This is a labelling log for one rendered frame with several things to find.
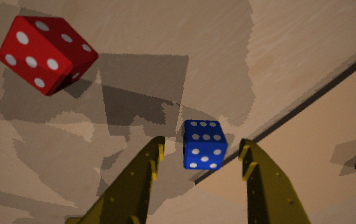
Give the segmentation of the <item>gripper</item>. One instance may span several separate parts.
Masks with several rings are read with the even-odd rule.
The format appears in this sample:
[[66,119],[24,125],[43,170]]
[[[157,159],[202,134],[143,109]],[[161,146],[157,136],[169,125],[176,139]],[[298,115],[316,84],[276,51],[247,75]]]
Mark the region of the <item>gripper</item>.
[[[146,224],[165,137],[149,141],[77,224]],[[311,224],[289,179],[254,141],[242,138],[238,160],[247,182],[248,224]]]

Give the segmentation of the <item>red die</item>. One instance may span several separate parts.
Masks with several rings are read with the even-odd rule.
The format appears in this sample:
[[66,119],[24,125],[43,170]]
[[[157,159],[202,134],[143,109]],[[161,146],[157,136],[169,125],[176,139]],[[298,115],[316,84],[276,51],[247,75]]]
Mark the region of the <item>red die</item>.
[[16,16],[0,61],[45,96],[78,81],[98,53],[63,19]]

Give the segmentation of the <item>blue die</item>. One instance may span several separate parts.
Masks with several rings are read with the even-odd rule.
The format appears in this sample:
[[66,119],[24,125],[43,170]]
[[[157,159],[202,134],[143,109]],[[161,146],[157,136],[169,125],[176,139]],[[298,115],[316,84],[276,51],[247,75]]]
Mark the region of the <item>blue die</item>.
[[219,170],[227,147],[227,140],[218,121],[185,121],[183,136],[185,169]]

